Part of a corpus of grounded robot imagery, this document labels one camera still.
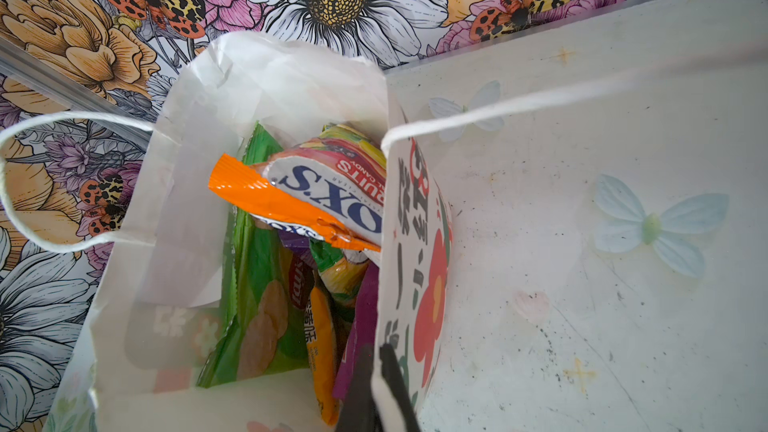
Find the purple grape gummy bag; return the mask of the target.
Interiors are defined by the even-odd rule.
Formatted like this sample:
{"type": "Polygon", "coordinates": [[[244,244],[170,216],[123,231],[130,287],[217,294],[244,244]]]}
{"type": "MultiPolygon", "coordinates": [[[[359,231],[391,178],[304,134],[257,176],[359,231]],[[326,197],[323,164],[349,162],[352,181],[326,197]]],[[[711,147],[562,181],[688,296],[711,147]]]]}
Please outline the purple grape gummy bag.
{"type": "Polygon", "coordinates": [[[308,237],[283,230],[278,231],[278,237],[281,244],[294,253],[302,253],[304,250],[310,249],[310,239],[308,237]]]}

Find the orange red candy bag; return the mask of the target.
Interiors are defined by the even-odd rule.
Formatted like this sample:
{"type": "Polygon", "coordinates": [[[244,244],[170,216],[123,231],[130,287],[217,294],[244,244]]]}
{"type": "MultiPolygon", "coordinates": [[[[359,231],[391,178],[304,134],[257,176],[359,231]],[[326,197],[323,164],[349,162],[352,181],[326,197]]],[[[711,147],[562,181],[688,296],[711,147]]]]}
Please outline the orange red candy bag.
{"type": "MultiPolygon", "coordinates": [[[[267,210],[267,190],[252,190],[237,177],[240,165],[255,169],[289,197],[328,214],[359,239],[381,249],[386,158],[377,144],[348,125],[327,125],[316,137],[283,148],[257,125],[241,158],[223,155],[215,164],[209,189],[251,214],[267,210]]],[[[328,243],[313,233],[283,230],[328,243]]]]}

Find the orange yellow snack packet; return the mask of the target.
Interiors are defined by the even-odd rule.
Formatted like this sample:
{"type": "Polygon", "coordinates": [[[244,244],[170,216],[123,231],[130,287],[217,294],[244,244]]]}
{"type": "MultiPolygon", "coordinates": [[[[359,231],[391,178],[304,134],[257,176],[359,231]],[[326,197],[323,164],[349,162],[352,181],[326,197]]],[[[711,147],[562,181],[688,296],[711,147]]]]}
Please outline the orange yellow snack packet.
{"type": "Polygon", "coordinates": [[[304,337],[320,415],[325,424],[333,426],[339,416],[339,401],[333,395],[337,372],[337,339],[328,296],[319,286],[314,286],[309,293],[304,316],[304,337]]]}

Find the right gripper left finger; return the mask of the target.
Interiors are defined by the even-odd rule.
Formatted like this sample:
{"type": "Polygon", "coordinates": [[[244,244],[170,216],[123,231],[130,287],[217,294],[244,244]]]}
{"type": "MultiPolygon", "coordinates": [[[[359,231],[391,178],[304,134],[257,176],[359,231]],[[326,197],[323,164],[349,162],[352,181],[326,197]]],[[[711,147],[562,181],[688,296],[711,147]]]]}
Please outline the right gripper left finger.
{"type": "Polygon", "coordinates": [[[370,379],[373,372],[373,347],[364,345],[358,354],[336,432],[373,432],[375,405],[370,379]]]}

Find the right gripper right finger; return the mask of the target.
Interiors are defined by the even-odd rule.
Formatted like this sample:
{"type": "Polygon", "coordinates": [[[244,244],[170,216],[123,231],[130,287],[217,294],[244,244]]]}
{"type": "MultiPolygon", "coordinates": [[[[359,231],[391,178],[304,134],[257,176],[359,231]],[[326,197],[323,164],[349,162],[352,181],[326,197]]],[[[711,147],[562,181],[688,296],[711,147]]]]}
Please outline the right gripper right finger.
{"type": "Polygon", "coordinates": [[[395,350],[386,343],[379,348],[376,365],[376,414],[384,432],[420,432],[395,350]]]}

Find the green Lays chips bag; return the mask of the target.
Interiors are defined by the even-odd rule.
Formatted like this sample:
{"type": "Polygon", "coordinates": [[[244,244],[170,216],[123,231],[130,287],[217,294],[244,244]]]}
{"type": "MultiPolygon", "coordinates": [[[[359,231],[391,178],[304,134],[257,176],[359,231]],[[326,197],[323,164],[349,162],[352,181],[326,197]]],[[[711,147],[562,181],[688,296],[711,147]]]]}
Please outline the green Lays chips bag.
{"type": "Polygon", "coordinates": [[[304,309],[312,271],[278,231],[232,206],[223,251],[223,332],[197,385],[210,388],[308,367],[304,309]]]}

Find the white floral paper bag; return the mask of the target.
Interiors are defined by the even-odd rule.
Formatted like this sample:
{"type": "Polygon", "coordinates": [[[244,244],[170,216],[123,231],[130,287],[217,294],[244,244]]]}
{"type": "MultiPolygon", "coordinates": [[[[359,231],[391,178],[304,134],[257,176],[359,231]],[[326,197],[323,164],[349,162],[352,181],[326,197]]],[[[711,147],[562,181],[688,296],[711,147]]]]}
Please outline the white floral paper bag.
{"type": "MultiPolygon", "coordinates": [[[[528,114],[548,108],[565,107],[586,100],[633,90],[672,77],[751,66],[764,62],[766,59],[767,43],[760,40],[754,43],[730,45],[718,51],[679,58],[669,63],[629,69],[568,86],[530,92],[495,104],[471,109],[457,116],[422,120],[393,127],[387,130],[383,136],[381,150],[383,153],[389,153],[392,146],[398,142],[458,128],[462,125],[516,114],[528,114]]],[[[328,214],[321,214],[308,203],[278,191],[272,182],[265,180],[255,169],[240,165],[236,175],[246,179],[252,190],[269,191],[270,196],[264,201],[267,206],[266,212],[257,213],[254,216],[255,219],[264,224],[276,226],[280,230],[296,229],[303,233],[313,233],[317,238],[325,239],[329,244],[339,249],[368,251],[375,249],[371,243],[355,237],[336,218],[328,214]]],[[[374,431],[381,431],[376,414],[376,365],[378,362],[378,359],[373,359],[373,372],[370,379],[371,395],[375,405],[374,431]]]]}

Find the green white snack bag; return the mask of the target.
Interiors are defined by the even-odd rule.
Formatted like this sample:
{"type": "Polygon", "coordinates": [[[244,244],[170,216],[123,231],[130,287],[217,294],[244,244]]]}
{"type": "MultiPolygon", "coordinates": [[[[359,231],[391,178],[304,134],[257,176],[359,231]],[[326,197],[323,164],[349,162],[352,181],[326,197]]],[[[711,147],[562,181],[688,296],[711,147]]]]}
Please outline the green white snack bag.
{"type": "Polygon", "coordinates": [[[363,252],[338,249],[315,239],[310,240],[310,252],[334,301],[341,307],[353,308],[370,264],[368,257],[363,252]]]}

